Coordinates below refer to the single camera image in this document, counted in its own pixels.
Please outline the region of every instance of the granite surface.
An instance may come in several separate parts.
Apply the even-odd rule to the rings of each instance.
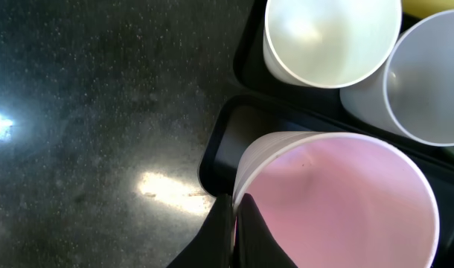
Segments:
[[[0,268],[165,267],[252,0],[0,0]]]

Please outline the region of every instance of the yellow object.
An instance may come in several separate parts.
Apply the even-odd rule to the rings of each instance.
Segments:
[[[403,0],[403,11],[418,18],[454,9],[454,0]]]

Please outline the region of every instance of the gray cup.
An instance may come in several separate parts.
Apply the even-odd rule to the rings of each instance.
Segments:
[[[341,89],[360,120],[433,146],[454,146],[454,10],[405,32],[381,68]]]

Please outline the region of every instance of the cup rim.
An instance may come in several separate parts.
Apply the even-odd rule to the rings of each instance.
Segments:
[[[394,39],[391,39],[391,43],[389,44],[389,47],[387,49],[387,51],[384,53],[383,57],[381,58],[381,61],[379,61],[375,67],[373,67],[371,70],[369,70],[368,72],[364,73],[363,76],[353,80],[353,81],[350,81],[350,82],[347,82],[347,83],[340,83],[340,84],[330,84],[330,85],[327,85],[327,84],[321,84],[321,83],[315,83],[315,82],[312,82],[312,81],[309,81],[309,80],[306,80],[302,77],[300,77],[299,75],[297,75],[295,72],[293,72],[292,70],[290,70],[285,64],[284,62],[281,60],[281,58],[278,56],[276,50],[275,50],[275,47],[273,46],[273,42],[271,40],[271,37],[270,37],[270,29],[269,29],[269,13],[270,13],[270,4],[271,2],[274,1],[274,0],[268,0],[267,3],[266,3],[266,9],[265,9],[265,36],[266,36],[266,41],[267,41],[267,46],[269,48],[269,50],[272,52],[273,56],[275,57],[275,60],[280,64],[280,66],[283,68],[283,70],[285,70],[289,75],[291,75],[292,77],[294,77],[296,80],[298,80],[299,82],[303,83],[303,84],[306,84],[306,85],[309,85],[309,86],[314,86],[316,88],[321,88],[321,89],[338,89],[338,88],[342,88],[342,87],[346,87],[346,86],[351,86],[351,85],[354,85],[355,83],[358,83],[364,79],[366,79],[367,77],[371,76],[375,71],[377,71],[377,69],[379,69],[380,66],[383,65],[383,63],[388,59],[390,53],[392,52],[395,44],[396,44],[396,41],[397,41],[397,36],[399,36],[399,32],[400,32],[400,26],[402,24],[402,4],[400,3],[400,0],[395,0],[394,2],[392,2],[393,4],[396,4],[396,17],[397,17],[397,22],[396,22],[396,28],[394,29],[394,32],[395,32],[395,36],[396,38]]]
[[[357,134],[357,133],[318,133],[317,135],[312,135],[308,136],[305,138],[301,138],[297,141],[292,142],[291,144],[288,144],[285,147],[282,147],[280,150],[277,150],[276,152],[272,153],[270,157],[265,159],[262,163],[260,163],[252,173],[247,177],[247,179],[244,180],[244,183],[242,185],[239,185],[238,187],[238,192],[237,195],[235,192],[232,194],[233,196],[233,203],[234,203],[234,213],[237,213],[237,208],[242,201],[243,196],[245,195],[248,187],[251,185],[254,179],[257,178],[257,176],[260,174],[260,172],[271,162],[273,162],[275,159],[278,157],[284,155],[285,153],[290,152],[292,149],[308,144],[314,141],[318,140],[324,140],[324,139],[330,139],[330,138],[352,138],[352,139],[359,139],[363,141],[369,141],[372,144],[379,145],[387,150],[390,150],[395,154],[396,156],[399,156],[408,166],[410,166],[415,174],[418,176],[418,178],[421,180],[422,185],[425,187],[426,192],[429,195],[429,200],[432,205],[432,212],[434,214],[434,239],[432,242],[432,245],[430,247],[429,251],[429,259],[427,260],[427,265],[424,268],[428,268],[432,265],[432,262],[434,261],[435,253],[438,248],[438,239],[439,239],[439,231],[440,231],[440,220],[438,216],[438,206],[437,206],[437,200],[435,199],[434,192],[432,191],[432,188],[430,187],[429,182],[427,181],[426,177],[422,173],[421,169],[401,150],[397,149],[396,147],[390,145],[389,143],[385,141],[381,141],[378,138],[373,138],[368,135],[362,135],[362,134]]]
[[[421,21],[419,21],[418,23],[416,23],[414,26],[410,27],[410,29],[408,29],[407,31],[405,31],[399,38],[399,40],[397,41],[396,45],[394,46],[394,48],[392,49],[391,51],[391,54],[389,55],[388,59],[386,60],[386,63],[384,64],[384,72],[382,73],[382,76],[383,76],[383,100],[384,100],[384,104],[386,105],[386,110],[390,116],[390,118],[392,119],[392,121],[394,122],[394,124],[399,128],[399,130],[404,133],[405,135],[407,135],[409,138],[415,140],[415,141],[418,141],[420,143],[423,143],[423,144],[427,144],[427,145],[431,145],[431,146],[436,146],[436,147],[449,147],[449,146],[454,146],[454,142],[449,142],[449,143],[438,143],[438,142],[432,142],[432,141],[426,141],[422,138],[419,138],[417,137],[416,135],[410,133],[405,127],[403,127],[403,125],[398,121],[398,119],[396,118],[396,116],[394,115],[394,113],[392,112],[392,108],[391,108],[391,104],[389,103],[389,98],[388,98],[388,89],[387,89],[387,72],[389,70],[389,68],[391,67],[391,62],[392,62],[392,58],[394,57],[394,54],[396,53],[396,51],[398,50],[398,48],[400,47],[400,44],[404,41],[405,38],[407,38],[408,35],[410,35],[411,32],[413,32],[416,28],[419,28],[421,25],[423,25],[425,22],[428,22],[429,20],[432,20],[434,18],[437,18],[439,16],[443,16],[443,15],[447,15],[447,14],[450,14],[450,13],[454,13],[454,9],[452,10],[445,10],[445,11],[442,11],[442,12],[439,12],[439,13],[436,13],[434,15],[431,15],[431,16],[428,16],[427,18],[425,19],[422,19]]]

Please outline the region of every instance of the speckled countertop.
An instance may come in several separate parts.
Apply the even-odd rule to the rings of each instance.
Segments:
[[[252,0],[0,0],[0,268],[165,267]]]

